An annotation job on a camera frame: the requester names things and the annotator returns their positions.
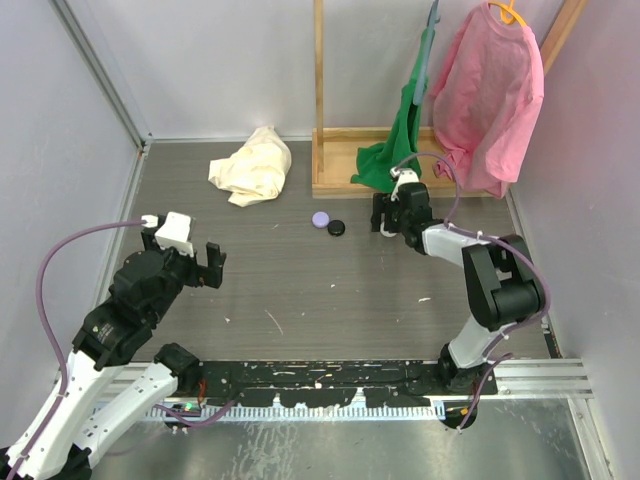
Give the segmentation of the black earbud charging case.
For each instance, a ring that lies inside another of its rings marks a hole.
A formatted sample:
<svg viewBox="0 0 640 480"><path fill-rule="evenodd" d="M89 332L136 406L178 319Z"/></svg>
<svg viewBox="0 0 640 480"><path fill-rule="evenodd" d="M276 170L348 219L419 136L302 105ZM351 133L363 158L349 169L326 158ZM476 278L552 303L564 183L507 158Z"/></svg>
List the black earbud charging case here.
<svg viewBox="0 0 640 480"><path fill-rule="evenodd" d="M346 225L342 220L331 220L327 225L327 231L331 236L339 237L345 234Z"/></svg>

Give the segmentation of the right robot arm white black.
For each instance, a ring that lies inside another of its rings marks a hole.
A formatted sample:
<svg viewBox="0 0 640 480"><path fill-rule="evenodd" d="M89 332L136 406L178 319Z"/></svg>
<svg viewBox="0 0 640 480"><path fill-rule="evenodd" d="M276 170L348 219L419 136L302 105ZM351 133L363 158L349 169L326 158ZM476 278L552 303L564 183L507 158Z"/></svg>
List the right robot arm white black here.
<svg viewBox="0 0 640 480"><path fill-rule="evenodd" d="M436 367L438 382L449 393L465 391L474 376L486 371L498 343L548 306L547 288L522 237L473 233L434 217L427 187L420 182L405 183L394 194L374 194L371 230L401 235L409 248L464 273L470 317L442 348Z"/></svg>

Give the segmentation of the cream cloth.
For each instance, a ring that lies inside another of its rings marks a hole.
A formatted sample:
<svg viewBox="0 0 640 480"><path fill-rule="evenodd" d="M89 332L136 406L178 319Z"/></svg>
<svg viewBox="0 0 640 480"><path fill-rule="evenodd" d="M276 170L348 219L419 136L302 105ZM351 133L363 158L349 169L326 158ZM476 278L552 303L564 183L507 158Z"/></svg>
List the cream cloth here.
<svg viewBox="0 0 640 480"><path fill-rule="evenodd" d="M290 149L275 128L263 126L231 156L211 160L208 181L230 193L229 203L248 207L280 195L291 163Z"/></svg>

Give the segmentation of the purple earbud charging case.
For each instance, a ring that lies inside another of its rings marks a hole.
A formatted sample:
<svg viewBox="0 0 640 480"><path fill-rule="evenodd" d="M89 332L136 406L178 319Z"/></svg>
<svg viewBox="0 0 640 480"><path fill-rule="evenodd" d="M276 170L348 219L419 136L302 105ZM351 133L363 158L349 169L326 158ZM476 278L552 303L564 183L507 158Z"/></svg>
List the purple earbud charging case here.
<svg viewBox="0 0 640 480"><path fill-rule="evenodd" d="M317 211L311 217L312 225L318 229L326 228L331 221L331 218L327 212Z"/></svg>

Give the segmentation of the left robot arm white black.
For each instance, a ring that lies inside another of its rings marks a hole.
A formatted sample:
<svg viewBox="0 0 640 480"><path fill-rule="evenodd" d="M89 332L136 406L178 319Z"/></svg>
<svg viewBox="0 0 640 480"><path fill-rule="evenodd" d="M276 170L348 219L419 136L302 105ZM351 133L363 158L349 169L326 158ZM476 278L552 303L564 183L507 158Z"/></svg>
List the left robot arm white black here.
<svg viewBox="0 0 640 480"><path fill-rule="evenodd" d="M4 479L87 479L138 415L173 393L191 395L200 384L199 359L178 344L167 344L133 386L97 415L91 413L184 288L220 287L226 255L209 242L207 262L201 265L189 241L177 243L154 228L144 229L143 250L116 271L108 298L87 314L64 356L46 315L44 277L54 255L81 236L56 244L37 273L37 310L61 376L27 430L2 449Z"/></svg>

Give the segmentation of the white earbud charging case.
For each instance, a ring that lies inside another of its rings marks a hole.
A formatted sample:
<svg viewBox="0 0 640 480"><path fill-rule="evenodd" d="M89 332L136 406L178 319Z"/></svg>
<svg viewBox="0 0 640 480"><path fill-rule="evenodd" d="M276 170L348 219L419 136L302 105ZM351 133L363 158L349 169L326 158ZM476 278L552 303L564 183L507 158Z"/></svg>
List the white earbud charging case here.
<svg viewBox="0 0 640 480"><path fill-rule="evenodd" d="M380 227L380 233L387 238L391 238L393 236L390 232L384 229L384 226Z"/></svg>

